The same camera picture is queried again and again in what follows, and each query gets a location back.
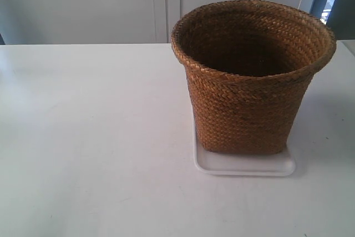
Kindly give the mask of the white plastic tray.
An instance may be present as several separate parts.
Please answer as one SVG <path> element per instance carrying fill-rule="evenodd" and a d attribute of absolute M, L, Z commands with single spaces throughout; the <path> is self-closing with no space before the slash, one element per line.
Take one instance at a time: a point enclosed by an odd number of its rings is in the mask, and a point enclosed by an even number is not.
<path fill-rule="evenodd" d="M 201 172 L 220 176 L 286 177 L 296 161 L 285 149 L 274 155 L 233 155 L 206 151 L 194 136 L 194 163 Z"/>

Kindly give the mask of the dark window frame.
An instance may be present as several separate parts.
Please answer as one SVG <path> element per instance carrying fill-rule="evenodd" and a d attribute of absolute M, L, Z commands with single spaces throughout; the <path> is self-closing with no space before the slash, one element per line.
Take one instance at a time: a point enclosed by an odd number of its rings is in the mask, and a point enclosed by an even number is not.
<path fill-rule="evenodd" d="M 310 14 L 328 26 L 337 40 L 354 40 L 354 0 L 313 0 Z"/>

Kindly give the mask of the brown woven wicker basket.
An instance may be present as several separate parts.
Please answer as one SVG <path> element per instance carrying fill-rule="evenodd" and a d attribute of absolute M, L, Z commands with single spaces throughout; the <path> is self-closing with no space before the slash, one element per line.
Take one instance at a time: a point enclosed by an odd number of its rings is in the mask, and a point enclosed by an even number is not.
<path fill-rule="evenodd" d="M 285 149 L 311 80 L 337 47 L 318 18 L 264 0 L 197 7 L 176 23 L 171 46 L 202 147 L 262 155 Z"/>

